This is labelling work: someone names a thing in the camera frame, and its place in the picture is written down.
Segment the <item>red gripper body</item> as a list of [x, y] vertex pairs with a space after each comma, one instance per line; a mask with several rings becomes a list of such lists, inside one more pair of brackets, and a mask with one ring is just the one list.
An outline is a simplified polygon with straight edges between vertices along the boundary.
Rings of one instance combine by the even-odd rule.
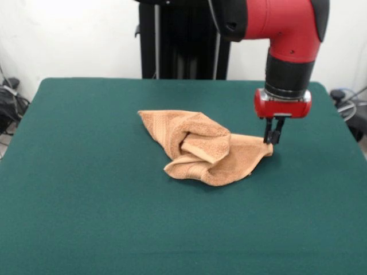
[[257, 89], [254, 106], [259, 118], [289, 117], [300, 119], [309, 113], [312, 106], [312, 96], [310, 91], [306, 91], [301, 99], [283, 100], [268, 95], [265, 89]]

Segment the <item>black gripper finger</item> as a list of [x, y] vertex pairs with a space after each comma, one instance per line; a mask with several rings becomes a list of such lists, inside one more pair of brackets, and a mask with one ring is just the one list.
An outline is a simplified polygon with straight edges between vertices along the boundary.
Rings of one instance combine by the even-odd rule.
[[282, 128], [284, 126], [284, 122], [285, 122], [285, 117], [277, 117], [277, 124], [276, 124], [276, 128], [272, 131], [272, 136], [271, 136], [271, 143], [272, 144], [278, 144], [279, 140], [280, 140], [280, 136], [282, 133]]
[[273, 118], [266, 118], [266, 127], [264, 132], [264, 143], [272, 143], [272, 121]]

